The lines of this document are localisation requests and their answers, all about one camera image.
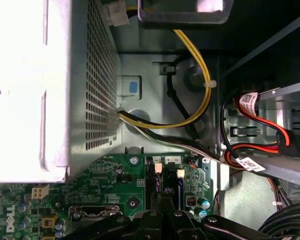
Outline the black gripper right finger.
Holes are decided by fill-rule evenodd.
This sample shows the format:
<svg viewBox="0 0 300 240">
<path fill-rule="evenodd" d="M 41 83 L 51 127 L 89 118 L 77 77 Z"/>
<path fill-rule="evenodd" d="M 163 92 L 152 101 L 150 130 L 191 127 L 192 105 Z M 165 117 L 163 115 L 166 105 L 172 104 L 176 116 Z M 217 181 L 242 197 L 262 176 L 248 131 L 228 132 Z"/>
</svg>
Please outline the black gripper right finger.
<svg viewBox="0 0 300 240">
<path fill-rule="evenodd" d="M 217 215 L 207 215 L 197 222 L 188 213 L 176 210 L 173 189 L 164 190 L 164 216 L 172 240 L 271 240 L 272 237 Z"/>
</svg>

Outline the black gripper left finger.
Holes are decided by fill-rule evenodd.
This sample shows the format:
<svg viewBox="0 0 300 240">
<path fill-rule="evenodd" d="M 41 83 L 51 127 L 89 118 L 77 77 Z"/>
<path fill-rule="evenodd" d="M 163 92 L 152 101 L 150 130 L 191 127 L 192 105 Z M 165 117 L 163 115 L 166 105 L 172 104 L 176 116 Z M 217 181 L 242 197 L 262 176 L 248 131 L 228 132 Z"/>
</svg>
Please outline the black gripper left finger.
<svg viewBox="0 0 300 240">
<path fill-rule="evenodd" d="M 92 223 L 63 240 L 160 240 L 163 225 L 163 195 L 151 196 L 151 208 L 138 212 L 133 219 L 116 214 Z"/>
</svg>

